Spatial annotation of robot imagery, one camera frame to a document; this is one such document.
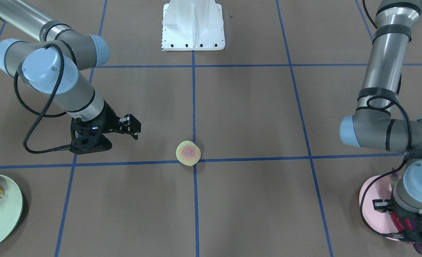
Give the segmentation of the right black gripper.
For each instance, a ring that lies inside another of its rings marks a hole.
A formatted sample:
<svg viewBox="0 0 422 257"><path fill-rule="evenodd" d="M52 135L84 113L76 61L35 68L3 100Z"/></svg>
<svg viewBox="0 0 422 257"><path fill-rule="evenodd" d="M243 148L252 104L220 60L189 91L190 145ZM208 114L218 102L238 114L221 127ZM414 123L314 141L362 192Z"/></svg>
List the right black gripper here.
<svg viewBox="0 0 422 257"><path fill-rule="evenodd" d="M118 117L104 101L102 112L96 118L90 121L72 118L70 130L72 134L70 152L82 155L110 150L112 143L105 137L105 133L127 134L138 140L141 122L132 114L127 114L123 118Z"/></svg>

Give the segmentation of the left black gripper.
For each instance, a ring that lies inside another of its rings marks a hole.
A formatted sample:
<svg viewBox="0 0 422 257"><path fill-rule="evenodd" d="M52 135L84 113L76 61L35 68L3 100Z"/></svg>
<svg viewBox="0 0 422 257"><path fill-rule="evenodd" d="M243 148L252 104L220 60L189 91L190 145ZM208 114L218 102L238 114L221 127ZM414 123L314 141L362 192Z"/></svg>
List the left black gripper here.
<svg viewBox="0 0 422 257"><path fill-rule="evenodd" d="M398 232L391 232L390 238L405 242L422 243L422 210L410 212L396 203L390 204L390 217Z"/></svg>

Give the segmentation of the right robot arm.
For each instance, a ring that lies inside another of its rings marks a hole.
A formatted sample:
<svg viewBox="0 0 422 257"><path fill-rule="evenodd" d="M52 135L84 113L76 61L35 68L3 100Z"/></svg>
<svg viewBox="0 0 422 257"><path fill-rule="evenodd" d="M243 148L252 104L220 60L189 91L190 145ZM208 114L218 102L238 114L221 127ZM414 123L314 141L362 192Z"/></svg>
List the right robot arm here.
<svg viewBox="0 0 422 257"><path fill-rule="evenodd" d="M98 35L82 35L68 24L24 0L0 0L0 20L38 42L20 39L0 42L0 69L13 78L20 104L37 116L23 141L29 153L68 150L76 155L107 151L112 143L107 133L127 134L138 139L141 123L132 115L118 117L105 99L82 74L82 70L104 65L110 49ZM32 150L27 143L56 103L72 117L71 143L46 150Z"/></svg>

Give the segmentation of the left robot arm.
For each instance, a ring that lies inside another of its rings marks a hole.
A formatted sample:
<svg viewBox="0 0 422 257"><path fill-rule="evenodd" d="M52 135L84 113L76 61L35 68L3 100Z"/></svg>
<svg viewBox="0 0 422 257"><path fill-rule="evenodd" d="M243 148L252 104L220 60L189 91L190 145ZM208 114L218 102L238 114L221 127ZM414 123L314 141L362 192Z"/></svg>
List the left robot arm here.
<svg viewBox="0 0 422 257"><path fill-rule="evenodd" d="M371 23L376 28L357 108L343 118L340 138L360 148L403 154L398 168L361 189L364 224L384 238L403 241L422 254L422 115L410 120L399 100L401 73L422 0L383 0Z"/></svg>

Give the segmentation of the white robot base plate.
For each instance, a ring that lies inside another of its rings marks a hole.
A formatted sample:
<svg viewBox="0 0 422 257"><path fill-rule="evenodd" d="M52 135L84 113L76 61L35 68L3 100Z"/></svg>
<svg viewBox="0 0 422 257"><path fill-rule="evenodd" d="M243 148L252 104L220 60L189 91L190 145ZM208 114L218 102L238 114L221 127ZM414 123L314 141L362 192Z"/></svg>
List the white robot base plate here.
<svg viewBox="0 0 422 257"><path fill-rule="evenodd" d="M225 49L223 11L216 1L171 0L162 10L163 51Z"/></svg>

